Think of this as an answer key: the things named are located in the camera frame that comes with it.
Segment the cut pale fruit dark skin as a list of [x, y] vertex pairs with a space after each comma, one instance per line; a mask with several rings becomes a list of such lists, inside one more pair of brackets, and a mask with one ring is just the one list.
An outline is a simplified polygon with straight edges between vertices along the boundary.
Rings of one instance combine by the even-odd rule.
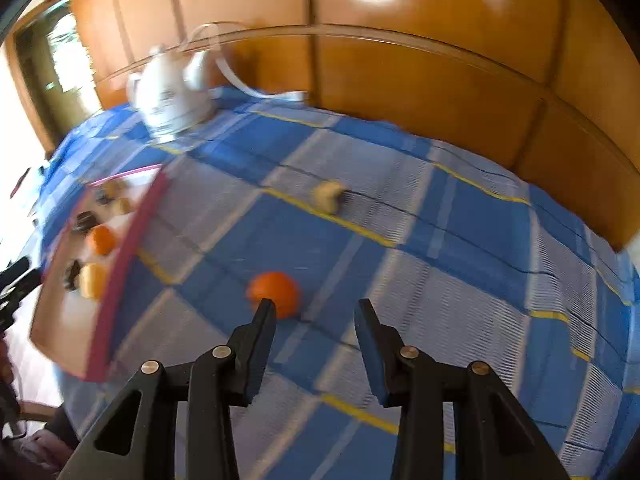
[[99, 205], [108, 205], [124, 196], [127, 188], [128, 184], [122, 179], [104, 181], [96, 187], [94, 199]]

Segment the wooden door with glass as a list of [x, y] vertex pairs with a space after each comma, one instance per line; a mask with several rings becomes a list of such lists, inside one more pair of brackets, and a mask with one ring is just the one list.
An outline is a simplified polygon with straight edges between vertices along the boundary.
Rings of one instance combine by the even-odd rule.
[[47, 157], [66, 134], [103, 110], [72, 0], [46, 0], [24, 13], [3, 47], [18, 98]]

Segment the dark brown passion fruit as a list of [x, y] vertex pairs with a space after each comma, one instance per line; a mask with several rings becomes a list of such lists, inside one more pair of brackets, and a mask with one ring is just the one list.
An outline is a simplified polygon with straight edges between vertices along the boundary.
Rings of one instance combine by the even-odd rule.
[[81, 211], [75, 219], [72, 230], [82, 235], [88, 234], [93, 228], [99, 226], [101, 220], [92, 210]]

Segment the yellow fruit piece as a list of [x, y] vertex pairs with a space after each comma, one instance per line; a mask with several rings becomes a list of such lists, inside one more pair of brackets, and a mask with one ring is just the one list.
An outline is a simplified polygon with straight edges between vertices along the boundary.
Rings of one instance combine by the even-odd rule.
[[107, 268], [102, 263], [85, 264], [81, 269], [78, 281], [81, 296], [100, 301], [104, 295], [107, 281]]

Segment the blue plaid tablecloth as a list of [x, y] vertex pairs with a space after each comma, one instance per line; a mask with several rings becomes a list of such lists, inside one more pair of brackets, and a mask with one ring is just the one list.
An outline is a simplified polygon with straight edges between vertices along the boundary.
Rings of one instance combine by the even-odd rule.
[[[254, 276], [302, 302], [274, 336], [258, 396], [232, 414], [245, 479], [385, 479], [399, 413], [372, 394], [358, 301], [439, 362], [487, 362], [570, 476], [603, 479], [639, 427], [639, 277], [629, 256], [495, 162], [451, 144], [232, 90], [182, 142], [154, 144], [115, 107], [72, 130], [37, 203], [50, 250], [92, 181], [165, 166], [132, 259], [104, 382], [58, 384], [78, 434], [142, 362], [188, 362], [253, 315]], [[347, 188], [336, 216], [322, 181]]]

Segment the white ceramic electric kettle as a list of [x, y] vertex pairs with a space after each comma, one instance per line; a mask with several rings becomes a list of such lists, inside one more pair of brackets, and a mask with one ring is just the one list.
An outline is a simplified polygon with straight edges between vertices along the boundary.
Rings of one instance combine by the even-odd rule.
[[215, 105], [209, 95], [209, 50], [185, 58], [182, 52], [152, 47], [149, 63], [127, 81], [129, 103], [157, 143], [171, 142], [205, 122]]

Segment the white pink-rimmed tray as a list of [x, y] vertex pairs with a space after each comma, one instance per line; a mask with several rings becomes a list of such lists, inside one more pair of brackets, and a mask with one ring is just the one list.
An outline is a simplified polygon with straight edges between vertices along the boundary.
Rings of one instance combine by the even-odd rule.
[[104, 379], [130, 261], [167, 183], [157, 164], [87, 184], [56, 238], [29, 338], [65, 373]]

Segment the orange tangerine with stem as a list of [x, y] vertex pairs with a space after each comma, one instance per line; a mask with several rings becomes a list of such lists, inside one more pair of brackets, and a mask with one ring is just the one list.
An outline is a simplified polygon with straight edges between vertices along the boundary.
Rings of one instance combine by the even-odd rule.
[[86, 243], [95, 255], [106, 257], [116, 248], [118, 239], [110, 226], [98, 224], [88, 232]]

